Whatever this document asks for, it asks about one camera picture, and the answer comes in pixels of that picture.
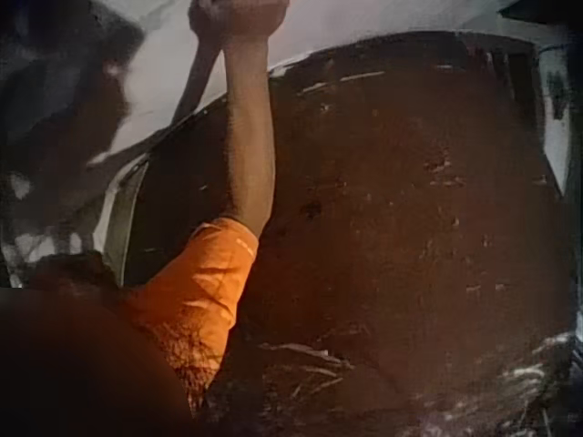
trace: fist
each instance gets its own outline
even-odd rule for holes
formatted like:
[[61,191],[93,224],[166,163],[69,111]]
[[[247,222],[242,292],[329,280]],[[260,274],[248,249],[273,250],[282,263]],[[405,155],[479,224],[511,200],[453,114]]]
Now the fist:
[[289,0],[192,0],[190,28],[202,38],[268,38],[283,22]]

